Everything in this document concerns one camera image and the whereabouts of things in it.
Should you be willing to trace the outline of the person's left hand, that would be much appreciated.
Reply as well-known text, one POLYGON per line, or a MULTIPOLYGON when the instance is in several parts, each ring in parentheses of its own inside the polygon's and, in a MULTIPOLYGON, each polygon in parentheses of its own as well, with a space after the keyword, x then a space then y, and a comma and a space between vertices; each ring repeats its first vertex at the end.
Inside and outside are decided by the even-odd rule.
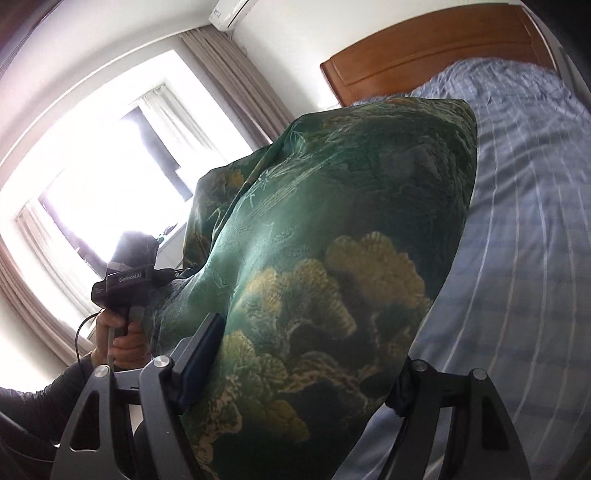
POLYGON ((90 358, 94 368, 107 364, 112 359, 114 367, 120 370, 143 368, 151 359, 147 339, 138 322, 127 325, 127 333, 109 340, 111 329, 123 328, 125 320, 119 314, 103 310, 96 318, 95 348, 90 358))

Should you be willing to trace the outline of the left forearm dark sleeve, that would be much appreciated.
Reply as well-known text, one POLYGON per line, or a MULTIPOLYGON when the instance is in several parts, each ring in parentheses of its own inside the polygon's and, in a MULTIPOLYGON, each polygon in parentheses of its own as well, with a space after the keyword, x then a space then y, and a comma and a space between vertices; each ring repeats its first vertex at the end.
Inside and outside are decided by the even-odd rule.
POLYGON ((1 444, 31 456, 33 450, 41 456, 51 451, 93 371, 86 355, 38 392, 1 388, 1 444))

